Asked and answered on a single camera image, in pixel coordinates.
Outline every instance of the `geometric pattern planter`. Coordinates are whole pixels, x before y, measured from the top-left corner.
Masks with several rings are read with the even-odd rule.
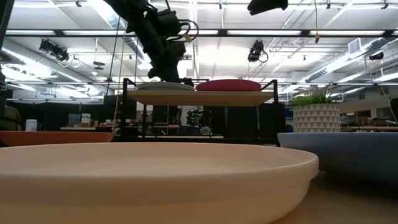
[[[293,119],[295,133],[340,132],[340,111],[337,104],[295,106]]]

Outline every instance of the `wooden shelf board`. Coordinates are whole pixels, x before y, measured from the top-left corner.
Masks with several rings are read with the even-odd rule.
[[[129,91],[128,97],[144,105],[258,106],[274,97],[257,91]]]

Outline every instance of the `ceiling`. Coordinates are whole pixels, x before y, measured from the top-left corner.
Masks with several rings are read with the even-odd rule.
[[[109,24],[92,6],[96,0],[80,1],[82,7],[74,6],[74,1],[16,0],[8,29],[110,29]],[[318,16],[312,0],[289,0],[285,10],[274,9],[251,16],[246,9],[248,0],[170,0],[170,7],[177,12],[179,19],[197,21],[200,29],[315,29],[316,17],[319,29],[398,29],[398,0],[388,0],[389,7],[381,9],[384,1],[378,0],[331,0],[332,7],[326,9],[327,0],[318,0]],[[159,10],[166,9],[163,0],[152,0]],[[8,37],[8,40],[23,48],[42,55],[40,37]],[[77,68],[69,70],[83,75],[89,80],[103,82],[109,74],[118,81],[122,77],[135,75],[137,82],[150,82],[148,70],[136,68],[140,60],[122,38],[102,37],[98,39],[95,58],[95,38],[49,37],[52,42],[68,49],[70,55],[80,60]],[[262,40],[269,54],[267,63],[249,63],[248,52],[255,40]],[[185,62],[187,77],[223,79],[245,78],[256,82],[299,82],[302,77],[315,68],[348,50],[354,38],[324,38],[315,43],[314,38],[272,38],[272,37],[200,37],[196,44],[196,63],[198,74],[194,72],[193,62]],[[396,57],[396,43],[383,49],[384,61]],[[193,55],[192,44],[186,44],[187,55]],[[112,53],[115,59],[112,64]],[[49,55],[45,58],[56,62]],[[93,75],[93,61],[105,63],[104,70]],[[382,61],[367,62],[375,66]],[[337,82],[344,77],[365,70],[363,57],[353,63],[341,66],[325,75],[322,82]]]

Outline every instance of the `potted plant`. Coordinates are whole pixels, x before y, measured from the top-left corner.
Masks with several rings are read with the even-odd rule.
[[[329,98],[328,87],[293,99],[295,133],[340,132],[339,107]]]

